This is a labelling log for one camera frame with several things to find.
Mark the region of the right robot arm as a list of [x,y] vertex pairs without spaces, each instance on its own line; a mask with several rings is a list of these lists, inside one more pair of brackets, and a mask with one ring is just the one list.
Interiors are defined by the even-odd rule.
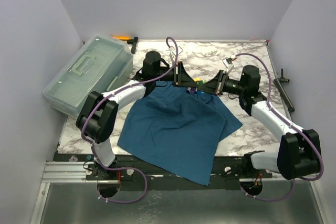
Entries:
[[262,123],[279,140],[276,153],[255,151],[244,156],[242,173],[249,178],[261,169],[280,173],[285,179],[304,178],[322,171],[319,160],[319,135],[315,130],[305,130],[284,118],[259,91],[259,68],[243,67],[239,80],[231,79],[220,70],[217,75],[198,87],[200,91],[214,95],[230,93],[237,95],[240,107]]

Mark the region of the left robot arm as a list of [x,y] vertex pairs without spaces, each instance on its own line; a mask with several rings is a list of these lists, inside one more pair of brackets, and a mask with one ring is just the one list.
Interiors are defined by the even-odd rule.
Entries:
[[117,113],[126,105],[148,96],[156,87],[157,81],[172,82],[177,87],[198,88],[185,71],[183,63],[177,59],[178,53],[170,53],[172,64],[168,64],[157,51],[149,51],[143,60],[142,68],[127,84],[106,93],[89,93],[76,120],[81,137],[90,143],[98,173],[104,179],[112,179],[117,168],[113,164],[115,154],[109,143]]

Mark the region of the blue t-shirt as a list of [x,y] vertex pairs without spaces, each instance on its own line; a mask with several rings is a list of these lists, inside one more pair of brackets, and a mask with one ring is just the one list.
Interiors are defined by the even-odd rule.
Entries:
[[207,186],[219,142],[241,126],[219,97],[189,94],[187,88],[161,81],[131,107],[118,146],[147,163]]

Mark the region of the colourful plush flower brooch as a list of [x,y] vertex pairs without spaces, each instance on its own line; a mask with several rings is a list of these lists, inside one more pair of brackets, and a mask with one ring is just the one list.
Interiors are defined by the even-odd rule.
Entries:
[[187,90],[187,93],[189,93],[189,94],[201,94],[202,91],[199,91],[198,87],[205,84],[206,80],[197,77],[197,78],[194,78],[194,81],[196,82],[197,86],[196,87],[189,87],[188,90]]

